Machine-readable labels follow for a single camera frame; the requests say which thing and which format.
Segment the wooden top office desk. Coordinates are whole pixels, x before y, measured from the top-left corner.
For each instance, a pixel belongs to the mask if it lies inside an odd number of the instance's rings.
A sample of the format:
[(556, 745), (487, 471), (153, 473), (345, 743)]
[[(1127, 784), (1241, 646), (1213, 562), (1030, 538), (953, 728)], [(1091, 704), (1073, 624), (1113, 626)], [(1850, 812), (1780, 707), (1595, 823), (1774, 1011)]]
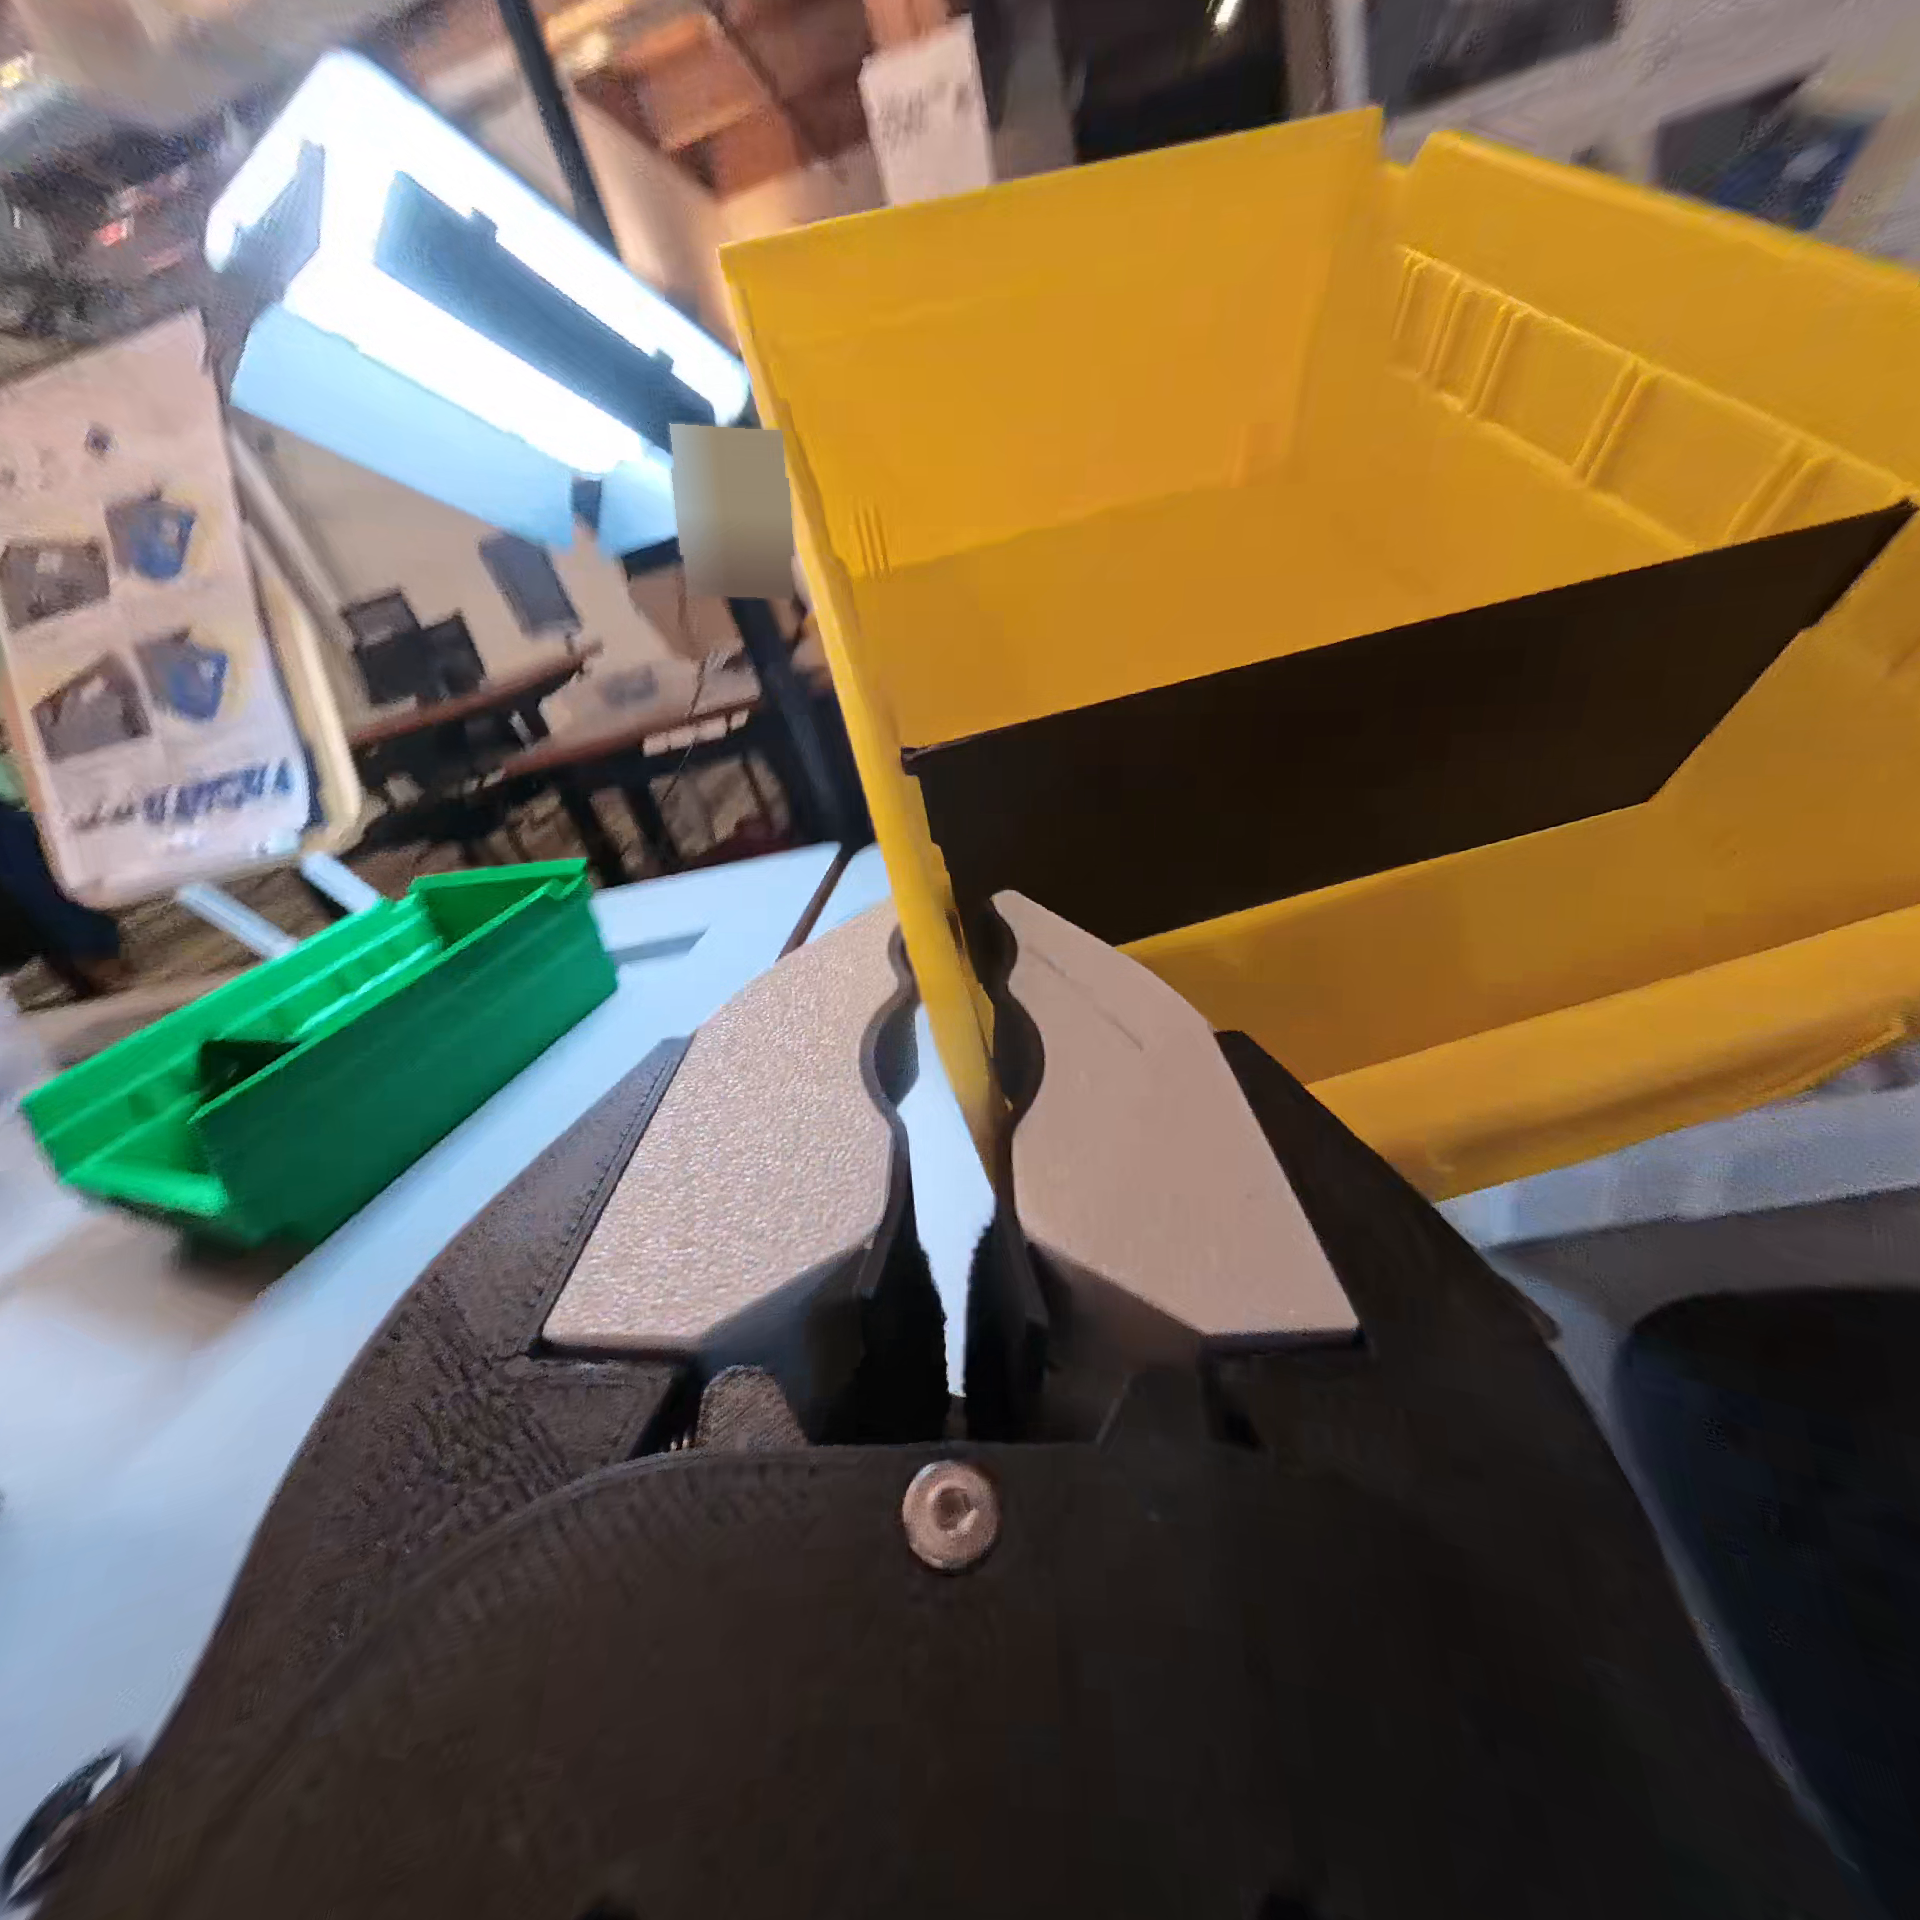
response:
[(526, 858), (522, 814), (551, 804), (587, 871), (603, 888), (630, 879), (630, 862), (597, 810), (613, 796), (635, 850), (653, 871), (688, 855), (668, 827), (660, 794), (725, 756), (766, 756), (766, 710), (756, 694), (717, 697), (695, 673), (679, 697), (651, 694), (584, 725), (553, 729), (546, 702), (586, 681), (596, 644), (568, 646), (467, 691), (384, 707), (347, 732), (352, 766), (371, 810), (355, 852), (455, 852), (485, 864), (493, 844)]

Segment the black foam-lined case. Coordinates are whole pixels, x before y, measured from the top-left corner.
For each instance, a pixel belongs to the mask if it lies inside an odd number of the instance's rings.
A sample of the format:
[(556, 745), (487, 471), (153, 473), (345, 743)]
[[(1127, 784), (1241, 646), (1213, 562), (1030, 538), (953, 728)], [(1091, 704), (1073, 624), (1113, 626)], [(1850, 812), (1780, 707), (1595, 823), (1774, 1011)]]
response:
[(1710, 1621), (1884, 1910), (1917, 1910), (1917, 1299), (1675, 1301), (1620, 1416)]

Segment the yellow plastic bin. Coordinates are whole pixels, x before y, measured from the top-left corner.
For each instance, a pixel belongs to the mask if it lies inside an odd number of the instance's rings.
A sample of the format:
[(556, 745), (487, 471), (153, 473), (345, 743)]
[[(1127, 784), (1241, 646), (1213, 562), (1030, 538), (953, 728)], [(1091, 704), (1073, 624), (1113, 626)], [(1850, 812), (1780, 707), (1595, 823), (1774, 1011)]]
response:
[[(948, 1084), (899, 754), (1917, 490), (1916, 268), (1375, 108), (723, 252)], [(1916, 1041), (1916, 511), (1646, 804), (1117, 948), (1431, 1196)]]

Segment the green plastic bin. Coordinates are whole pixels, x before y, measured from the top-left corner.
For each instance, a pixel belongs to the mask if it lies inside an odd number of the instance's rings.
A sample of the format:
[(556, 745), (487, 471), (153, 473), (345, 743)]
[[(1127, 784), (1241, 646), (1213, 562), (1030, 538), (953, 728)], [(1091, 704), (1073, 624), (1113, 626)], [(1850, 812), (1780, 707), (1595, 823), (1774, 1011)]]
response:
[(420, 876), (27, 1092), (63, 1187), (312, 1248), (616, 992), (579, 858)]

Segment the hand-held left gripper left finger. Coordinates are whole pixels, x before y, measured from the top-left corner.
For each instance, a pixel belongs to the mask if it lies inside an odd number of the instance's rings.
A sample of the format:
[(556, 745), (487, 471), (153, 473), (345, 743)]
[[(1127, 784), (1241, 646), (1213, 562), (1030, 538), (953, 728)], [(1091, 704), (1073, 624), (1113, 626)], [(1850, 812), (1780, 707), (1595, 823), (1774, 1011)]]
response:
[(778, 1381), (813, 1444), (933, 1442), (948, 1319), (899, 1100), (917, 987), (876, 904), (793, 948), (683, 1045), (540, 1343)]

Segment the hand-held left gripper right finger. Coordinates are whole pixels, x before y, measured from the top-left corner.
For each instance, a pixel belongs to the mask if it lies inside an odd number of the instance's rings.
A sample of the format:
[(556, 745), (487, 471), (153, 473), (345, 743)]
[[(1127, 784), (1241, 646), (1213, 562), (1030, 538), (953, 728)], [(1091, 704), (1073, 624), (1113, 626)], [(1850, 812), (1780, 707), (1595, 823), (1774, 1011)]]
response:
[(1348, 1352), (1359, 1318), (1211, 1028), (1001, 890), (979, 923), (1001, 1098), (967, 1282), (971, 1437), (1089, 1442), (1135, 1379)]

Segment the white paper notice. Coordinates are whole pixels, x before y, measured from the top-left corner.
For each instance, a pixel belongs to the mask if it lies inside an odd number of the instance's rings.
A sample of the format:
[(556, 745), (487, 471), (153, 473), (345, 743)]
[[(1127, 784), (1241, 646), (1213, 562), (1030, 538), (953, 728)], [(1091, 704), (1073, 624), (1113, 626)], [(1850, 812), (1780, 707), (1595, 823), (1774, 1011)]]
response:
[(988, 94), (967, 13), (878, 46), (862, 61), (858, 92), (885, 205), (995, 184)]

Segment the printed instruction sheet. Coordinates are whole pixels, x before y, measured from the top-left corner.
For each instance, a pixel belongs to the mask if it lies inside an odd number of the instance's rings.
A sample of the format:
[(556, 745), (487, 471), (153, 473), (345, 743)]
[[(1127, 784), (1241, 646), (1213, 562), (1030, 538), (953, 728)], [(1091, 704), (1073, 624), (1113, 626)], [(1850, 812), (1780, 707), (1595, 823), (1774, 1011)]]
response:
[(3, 704), (61, 888), (124, 906), (299, 852), (315, 775), (202, 316), (3, 388)]

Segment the black divider of yellow bin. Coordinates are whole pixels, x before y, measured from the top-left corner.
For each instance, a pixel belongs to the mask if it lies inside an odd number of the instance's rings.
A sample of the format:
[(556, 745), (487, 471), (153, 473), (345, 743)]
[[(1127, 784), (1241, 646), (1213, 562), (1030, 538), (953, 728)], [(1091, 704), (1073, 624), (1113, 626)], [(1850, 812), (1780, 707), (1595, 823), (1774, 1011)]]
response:
[(1908, 500), (899, 751), (964, 931), (1120, 948), (1650, 801)]

